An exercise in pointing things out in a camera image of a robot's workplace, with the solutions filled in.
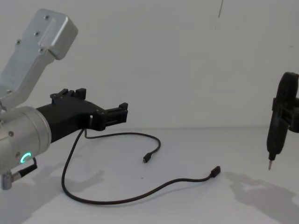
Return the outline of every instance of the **black cable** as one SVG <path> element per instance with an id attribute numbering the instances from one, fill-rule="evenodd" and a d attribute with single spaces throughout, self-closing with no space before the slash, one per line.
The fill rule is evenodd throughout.
<path id="1" fill-rule="evenodd" d="M 64 170 L 62 172 L 62 176 L 61 176 L 61 185 L 62 185 L 62 189 L 63 191 L 65 192 L 65 194 L 70 197 L 71 199 L 75 200 L 75 201 L 78 201 L 78 202 L 81 202 L 81 203 L 87 203 L 87 204 L 96 204 L 96 205 L 113 205 L 113 204 L 123 204 L 123 203 L 129 203 L 129 202 L 133 202 L 133 201 L 137 201 L 137 200 L 140 200 L 142 198 L 145 198 L 147 196 L 150 196 L 154 193 L 156 193 L 157 191 L 161 190 L 162 188 L 165 188 L 166 186 L 170 185 L 170 184 L 173 184 L 173 183 L 177 183 L 177 182 L 205 182 L 207 180 L 209 180 L 211 177 L 216 177 L 221 169 L 220 167 L 216 167 L 214 168 L 212 171 L 211 171 L 211 174 L 206 177 L 206 178 L 203 178 L 203 179 L 187 179 L 187 178 L 179 178 L 179 179 L 175 179 L 175 180 L 172 180 L 172 181 L 168 181 L 164 184 L 162 184 L 161 186 L 143 194 L 143 195 L 139 195 L 139 196 L 136 196 L 136 197 L 132 197 L 132 198 L 129 198 L 129 199 L 124 199 L 124 200 L 118 200 L 118 201 L 94 201 L 94 200 L 87 200 L 87 199 L 83 199 L 83 198 L 80 198 L 80 197 L 77 197 L 75 195 L 73 195 L 71 192 L 68 191 L 68 189 L 66 188 L 65 186 L 65 174 L 66 174 L 66 170 L 69 166 L 69 163 L 70 163 L 70 160 L 71 160 L 71 157 L 74 153 L 74 150 L 76 148 L 76 145 L 82 135 L 82 133 L 85 132 L 85 138 L 87 139 L 96 139 L 96 138 L 103 138 L 103 137 L 110 137 L 110 136 L 116 136 L 116 135 L 128 135 L 128 134 L 133 134 L 133 135 L 141 135 L 141 136 L 146 136 L 146 137 L 149 137 L 149 138 L 152 138 L 152 139 L 155 139 L 157 142 L 158 142 L 158 147 L 148 153 L 150 155 L 152 155 L 153 153 L 155 153 L 156 151 L 158 151 L 161 147 L 161 141 L 154 137 L 154 136 L 151 136 L 151 135 L 148 135 L 148 134 L 143 134 L 143 133 L 132 133 L 132 132 L 128 132 L 128 133 L 114 133 L 114 134 L 106 134 L 106 135 L 100 135 L 100 136 L 94 136 L 94 137 L 88 137 L 87 136 L 87 131 L 82 129 L 80 131 L 80 133 L 78 134 L 78 136 L 76 137 L 76 140 L 71 148 L 71 151 L 70 151 L 70 154 L 66 160 L 66 163 L 65 163 L 65 166 L 64 166 Z"/>

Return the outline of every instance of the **cable plug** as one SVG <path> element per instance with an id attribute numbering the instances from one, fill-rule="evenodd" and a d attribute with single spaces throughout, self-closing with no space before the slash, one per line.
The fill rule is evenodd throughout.
<path id="1" fill-rule="evenodd" d="M 216 166 L 212 171 L 210 176 L 211 177 L 216 177 L 219 173 L 221 172 L 220 166 Z"/>
<path id="2" fill-rule="evenodd" d="M 151 153 L 146 153 L 146 155 L 143 158 L 143 162 L 147 163 L 148 161 L 150 161 L 151 158 Z"/>

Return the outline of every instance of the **white wall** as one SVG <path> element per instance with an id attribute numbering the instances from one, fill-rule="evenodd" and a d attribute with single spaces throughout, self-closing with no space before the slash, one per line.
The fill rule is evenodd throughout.
<path id="1" fill-rule="evenodd" d="M 104 108 L 129 103 L 122 127 L 266 126 L 278 82 L 299 56 L 293 2 L 224 0 L 218 18 L 221 0 L 2 0 L 0 70 L 47 8 L 69 15 L 79 35 L 27 105 L 85 87 Z"/>

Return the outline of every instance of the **white table surface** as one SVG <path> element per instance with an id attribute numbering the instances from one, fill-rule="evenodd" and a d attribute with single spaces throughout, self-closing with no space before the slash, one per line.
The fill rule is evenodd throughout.
<path id="1" fill-rule="evenodd" d="M 217 165 L 222 173 L 205 183 L 173 184 L 130 204 L 78 203 L 64 195 L 60 183 L 76 133 L 39 155 L 37 171 L 0 192 L 0 224 L 299 223 L 298 134 L 288 134 L 268 171 L 266 128 L 130 131 L 159 137 L 161 150 L 144 164 L 143 156 L 156 147 L 154 140 L 82 138 L 67 172 L 69 190 L 88 199 L 119 200 L 171 179 L 206 177 Z"/>

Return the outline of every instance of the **silver metal housing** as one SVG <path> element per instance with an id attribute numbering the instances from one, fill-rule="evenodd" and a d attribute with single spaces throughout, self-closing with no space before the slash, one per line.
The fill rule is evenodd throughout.
<path id="1" fill-rule="evenodd" d="M 51 130 L 44 116 L 33 107 L 24 106 L 0 115 L 0 174 L 43 153 L 51 143 Z"/>
<path id="2" fill-rule="evenodd" d="M 0 76 L 0 111 L 27 100 L 45 67 L 65 57 L 77 33 L 67 15 L 37 11 Z"/>

